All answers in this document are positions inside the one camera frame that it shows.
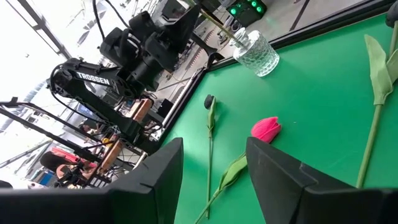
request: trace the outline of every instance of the flower stem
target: flower stem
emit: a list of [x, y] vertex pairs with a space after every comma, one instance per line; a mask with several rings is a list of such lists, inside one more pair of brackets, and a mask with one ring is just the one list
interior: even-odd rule
[[210, 207], [211, 203], [213, 203], [213, 201], [217, 198], [217, 196], [219, 196], [219, 194], [221, 193], [221, 191], [217, 190], [216, 193], [214, 193], [214, 195], [212, 196], [212, 198], [210, 199], [209, 202], [207, 202], [206, 207], [203, 209], [203, 211], [201, 211], [199, 217], [195, 220], [195, 224], [197, 224], [201, 217], [205, 214], [205, 212], [207, 211], [207, 208]]
[[[211, 137], [211, 133], [209, 133], [209, 168], [207, 171], [207, 196], [206, 202], [210, 201], [210, 187], [211, 187], [211, 161], [213, 157], [213, 138]], [[206, 210], [206, 217], [209, 219], [210, 217], [210, 207]]]
[[363, 154], [361, 168], [359, 169], [358, 179], [356, 181], [357, 188], [362, 188], [364, 184], [366, 171], [368, 170], [369, 159], [372, 154], [372, 148], [377, 134], [377, 127], [379, 126], [382, 107], [383, 105], [376, 105], [376, 108], [374, 110], [373, 121], [372, 121], [371, 130], [369, 132], [368, 142], [366, 143], [365, 153]]

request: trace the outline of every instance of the green table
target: green table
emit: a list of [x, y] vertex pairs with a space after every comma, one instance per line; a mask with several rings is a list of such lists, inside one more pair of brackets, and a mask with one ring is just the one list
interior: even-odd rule
[[[193, 223], [206, 204], [208, 111], [203, 102], [207, 94], [219, 101], [212, 192], [229, 163], [244, 152], [252, 126], [270, 116], [278, 116], [282, 125], [273, 146], [355, 185], [374, 112], [364, 35], [375, 37], [388, 51], [392, 34], [384, 14], [370, 16], [374, 14], [277, 49], [280, 62], [264, 78], [237, 63], [199, 74], [203, 79], [165, 141], [182, 137], [185, 151], [175, 223]], [[382, 112], [365, 187], [398, 187], [397, 124], [395, 91]], [[210, 215], [201, 223], [264, 223], [247, 171], [218, 197]]]

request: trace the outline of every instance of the cable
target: cable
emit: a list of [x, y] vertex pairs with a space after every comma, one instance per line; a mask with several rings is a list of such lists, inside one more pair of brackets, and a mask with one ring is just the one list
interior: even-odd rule
[[109, 0], [105, 0], [113, 9], [113, 11], [118, 15], [119, 19], [122, 21], [122, 23], [127, 27], [130, 28], [129, 25], [126, 24], [126, 22], [123, 20], [123, 18], [120, 16], [119, 12], [116, 10], [116, 8], [112, 5], [112, 3]]
[[55, 85], [54, 85], [53, 76], [54, 76], [54, 74], [55, 74], [55, 71], [57, 71], [58, 69], [60, 69], [61, 66], [62, 66], [62, 64], [57, 65], [57, 66], [52, 70], [51, 75], [50, 75], [51, 95], [54, 97], [54, 99], [57, 100], [60, 104], [62, 104], [64, 107], [70, 109], [71, 111], [75, 112], [76, 114], [78, 114], [78, 115], [80, 115], [80, 116], [83, 116], [83, 117], [85, 117], [85, 118], [87, 118], [87, 119], [89, 119], [89, 120], [95, 121], [95, 122], [100, 123], [100, 124], [108, 125], [108, 124], [105, 123], [104, 121], [97, 121], [97, 120], [95, 120], [95, 119], [93, 119], [93, 118], [89, 118], [88, 116], [86, 116], [86, 115], [80, 113], [79, 111], [77, 111], [77, 110], [71, 108], [70, 106], [66, 105], [64, 102], [62, 102], [60, 99], [58, 99], [58, 98], [55, 96], [55, 94], [54, 94], [54, 92], [53, 92], [53, 91], [55, 91]]
[[95, 0], [93, 0], [93, 11], [94, 11], [94, 16], [95, 16], [95, 21], [98, 24], [99, 32], [101, 33], [102, 39], [104, 40], [105, 39], [105, 34], [104, 34], [104, 31], [102, 30], [102, 27], [101, 27], [100, 18], [98, 17], [97, 5], [96, 5], [96, 1]]

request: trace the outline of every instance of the person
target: person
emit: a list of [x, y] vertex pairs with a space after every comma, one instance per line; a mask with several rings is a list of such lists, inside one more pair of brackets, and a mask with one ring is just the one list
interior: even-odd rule
[[[89, 123], [89, 122], [84, 122], [82, 124], [79, 125], [78, 127], [80, 129], [80, 131], [86, 132], [87, 134], [93, 135], [93, 134], [97, 134], [99, 128], [100, 128], [100, 124], [99, 123]], [[90, 140], [90, 138], [86, 138], [84, 143], [88, 143], [88, 141]], [[99, 147], [95, 147], [94, 149], [92, 149], [92, 153], [94, 155], [97, 155], [97, 153], [101, 152], [101, 149]]]
[[[40, 158], [40, 163], [45, 168], [54, 172], [59, 179], [63, 177], [70, 166], [77, 165], [77, 162], [68, 160], [65, 155], [52, 151], [44, 153]], [[85, 161], [85, 170], [82, 172], [83, 177], [86, 179], [90, 178], [94, 170], [88, 167], [89, 164], [89, 161]]]
[[79, 125], [79, 129], [80, 131], [86, 132], [88, 134], [95, 134], [98, 132], [100, 128], [100, 124], [99, 123], [94, 123], [94, 122], [84, 122], [82, 124]]

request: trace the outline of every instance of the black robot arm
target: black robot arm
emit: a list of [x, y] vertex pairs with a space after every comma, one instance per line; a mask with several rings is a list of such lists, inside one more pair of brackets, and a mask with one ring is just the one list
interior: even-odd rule
[[71, 58], [51, 74], [48, 83], [52, 93], [77, 100], [105, 123], [114, 126], [123, 142], [148, 152], [145, 147], [151, 144], [147, 144], [142, 126], [87, 90], [84, 82], [111, 86], [129, 99], [140, 98], [145, 89], [156, 90], [156, 76], [163, 69], [174, 70], [178, 54], [186, 46], [199, 12], [199, 6], [194, 6], [178, 21], [163, 25], [156, 25], [147, 12], [140, 13], [129, 21], [130, 27], [126, 30], [115, 28], [110, 32], [99, 48], [120, 68], [104, 68]]

